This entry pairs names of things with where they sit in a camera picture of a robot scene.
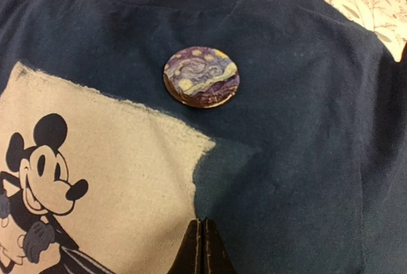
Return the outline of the round white blue brooch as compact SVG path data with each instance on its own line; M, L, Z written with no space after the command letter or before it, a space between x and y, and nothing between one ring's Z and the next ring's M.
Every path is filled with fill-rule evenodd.
M163 68L163 82L180 103L209 109L225 104L236 95L240 75L236 63L224 52L192 46L169 58Z

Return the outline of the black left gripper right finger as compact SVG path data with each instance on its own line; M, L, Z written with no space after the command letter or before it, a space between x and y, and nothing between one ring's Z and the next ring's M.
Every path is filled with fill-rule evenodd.
M203 273L237 274L213 220L203 222Z

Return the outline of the navy blue printed t-shirt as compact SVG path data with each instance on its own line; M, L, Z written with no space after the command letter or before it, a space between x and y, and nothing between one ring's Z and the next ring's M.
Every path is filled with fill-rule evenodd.
M163 68L218 49L209 109ZM323 0L1 0L1 272L406 272L406 59Z

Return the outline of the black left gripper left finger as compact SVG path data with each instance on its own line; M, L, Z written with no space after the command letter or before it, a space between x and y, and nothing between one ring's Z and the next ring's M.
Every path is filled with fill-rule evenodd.
M170 274L199 274L202 272L202 223L192 220L170 267Z

